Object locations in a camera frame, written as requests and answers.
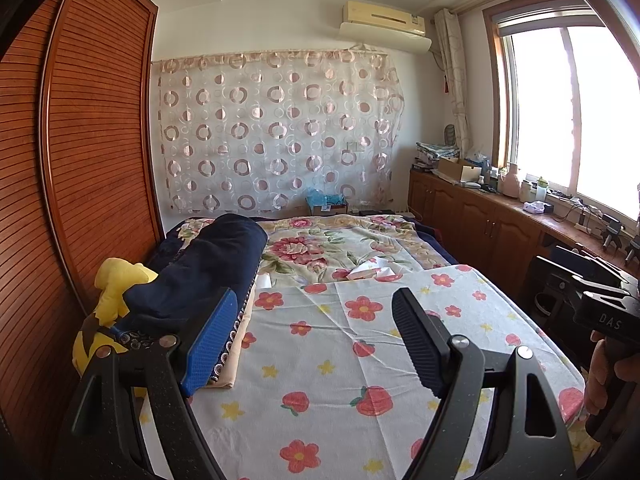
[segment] finger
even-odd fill
[[[591,356],[591,366],[589,368],[589,378],[594,377],[600,384],[607,382],[609,375],[609,362],[604,352],[604,339],[596,344],[596,348]]]
[[[623,381],[640,383],[640,354],[618,361],[614,370]]]
[[[607,389],[598,381],[587,381],[587,387],[584,393],[585,397],[599,410],[607,405]]]
[[[595,330],[593,332],[591,332],[591,341],[593,341],[594,343],[597,343],[601,339],[604,339],[604,335],[603,334],[601,334],[600,332],[597,332]]]
[[[593,402],[591,402],[591,399],[587,396],[584,396],[584,407],[589,413],[591,413],[591,415],[597,415],[598,413],[600,413],[600,409]]]

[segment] curtain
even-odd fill
[[[451,109],[456,127],[456,144],[460,156],[465,157],[471,147],[471,135],[466,120],[466,65],[462,46],[462,33],[458,16],[449,9],[442,9],[434,15],[444,72],[449,86]]]
[[[179,212],[306,210],[309,189],[359,208],[390,202],[404,97],[387,54],[251,52],[152,70],[154,131]]]

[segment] stack of fabric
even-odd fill
[[[457,146],[441,146],[439,144],[427,144],[416,142],[418,155],[415,157],[414,166],[420,170],[433,170],[438,167],[441,157],[451,158],[460,156],[460,148]]]

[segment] folded clothes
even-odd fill
[[[180,332],[185,322],[209,306],[220,286],[228,286],[244,308],[267,242],[253,220],[225,214],[200,231],[178,259],[150,283],[123,294],[129,314],[117,331],[136,330],[151,337]]]

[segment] wooden wardrobe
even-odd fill
[[[0,61],[0,410],[48,476],[105,258],[161,239],[148,145],[157,7],[45,0]]]

